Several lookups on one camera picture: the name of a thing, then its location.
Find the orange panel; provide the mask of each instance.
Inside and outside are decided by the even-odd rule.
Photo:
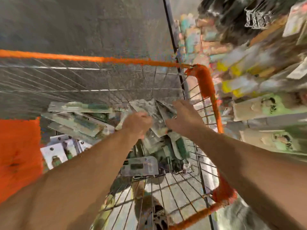
[[[0,203],[42,174],[39,123],[0,120]]]

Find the person's left arm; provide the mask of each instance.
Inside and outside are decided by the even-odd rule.
[[[128,116],[120,131],[18,191],[0,205],[0,229],[89,229],[129,151],[151,124],[145,113]]]

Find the person's left hand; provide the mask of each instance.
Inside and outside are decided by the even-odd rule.
[[[136,134],[138,139],[144,139],[145,133],[152,124],[152,117],[148,116],[146,112],[135,112],[125,119],[122,129],[127,129],[129,134]]]

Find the human hand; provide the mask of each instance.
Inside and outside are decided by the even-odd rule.
[[[135,134],[138,139],[144,139],[145,133],[152,126],[153,120],[146,112],[135,112],[128,115],[122,124],[122,129],[127,129],[128,134]]]
[[[166,126],[191,139],[196,127],[205,126],[202,117],[188,101],[177,100],[173,102],[173,105],[177,110],[177,117],[166,120]]]

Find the person's right hand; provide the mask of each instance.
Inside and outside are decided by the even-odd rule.
[[[188,101],[177,100],[173,102],[177,110],[177,117],[165,121],[169,129],[191,139],[196,127],[205,125],[197,110]]]

